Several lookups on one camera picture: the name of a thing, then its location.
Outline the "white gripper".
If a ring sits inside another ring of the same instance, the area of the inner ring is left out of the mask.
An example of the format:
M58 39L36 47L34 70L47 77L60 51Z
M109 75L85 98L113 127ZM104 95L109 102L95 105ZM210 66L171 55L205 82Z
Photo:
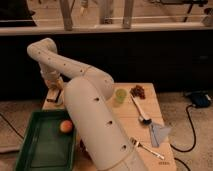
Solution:
M57 71L42 74L46 86L49 88L46 100L48 102L63 103L63 79Z

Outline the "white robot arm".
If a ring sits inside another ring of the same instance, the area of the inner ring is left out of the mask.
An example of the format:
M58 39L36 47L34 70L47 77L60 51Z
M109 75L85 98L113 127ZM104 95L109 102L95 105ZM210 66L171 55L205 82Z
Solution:
M45 38L27 47L46 78L62 74L70 79L64 87L64 105L98 171L148 171L119 119L108 107L114 80L106 72L57 53Z

